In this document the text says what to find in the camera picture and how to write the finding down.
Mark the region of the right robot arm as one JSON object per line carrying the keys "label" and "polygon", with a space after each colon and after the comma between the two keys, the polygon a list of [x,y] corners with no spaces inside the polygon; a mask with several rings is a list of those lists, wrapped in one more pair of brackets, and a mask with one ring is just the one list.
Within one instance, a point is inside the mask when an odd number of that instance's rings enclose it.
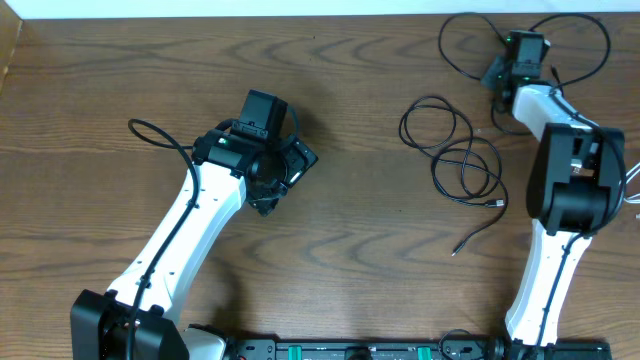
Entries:
{"label": "right robot arm", "polygon": [[515,301],[505,318],[508,357],[552,352],[560,312],[592,237],[619,212],[626,185],[624,134],[583,117],[560,86],[542,79],[550,43],[540,32],[513,30],[506,52],[483,83],[494,106],[538,140],[526,189],[531,249]]}

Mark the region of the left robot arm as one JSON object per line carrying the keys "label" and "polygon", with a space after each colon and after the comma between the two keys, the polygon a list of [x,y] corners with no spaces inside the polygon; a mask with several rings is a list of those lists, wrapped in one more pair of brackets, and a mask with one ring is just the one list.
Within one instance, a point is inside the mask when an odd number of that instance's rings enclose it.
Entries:
{"label": "left robot arm", "polygon": [[104,293],[84,290],[70,312],[76,359],[223,359],[227,342],[215,330],[179,330],[192,283],[230,218],[249,205],[269,215],[315,165],[297,133],[282,136],[294,109],[250,90],[241,113],[179,144],[164,130],[159,145],[175,149],[187,173],[176,200],[127,269]]}

